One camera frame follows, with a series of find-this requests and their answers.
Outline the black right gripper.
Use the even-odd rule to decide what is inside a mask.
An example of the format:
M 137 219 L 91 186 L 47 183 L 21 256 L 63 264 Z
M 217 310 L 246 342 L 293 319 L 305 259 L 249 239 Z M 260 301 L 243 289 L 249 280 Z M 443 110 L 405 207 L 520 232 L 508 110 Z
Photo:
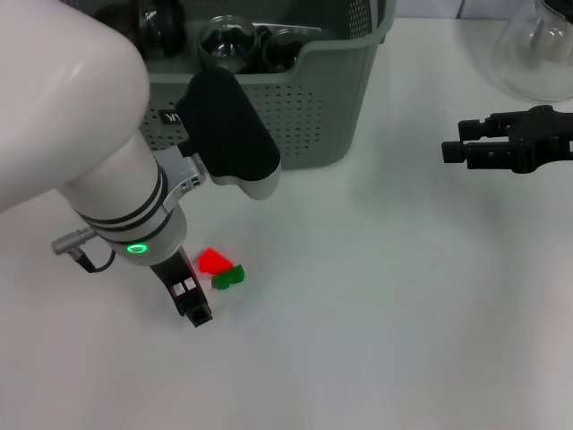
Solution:
M 572 114 L 557 112 L 549 105 L 494 113 L 483 121 L 460 121 L 458 135 L 461 142 L 441 145 L 446 164 L 529 174 L 548 163 L 572 160 Z M 504 136 L 509 142 L 468 142 Z

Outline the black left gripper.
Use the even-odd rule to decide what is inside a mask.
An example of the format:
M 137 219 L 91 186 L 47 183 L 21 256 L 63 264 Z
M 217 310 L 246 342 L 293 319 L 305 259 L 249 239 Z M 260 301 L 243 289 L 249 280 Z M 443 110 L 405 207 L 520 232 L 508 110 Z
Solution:
M 209 302 L 182 247 L 150 268 L 167 288 L 179 314 L 186 316 L 195 328 L 212 320 Z

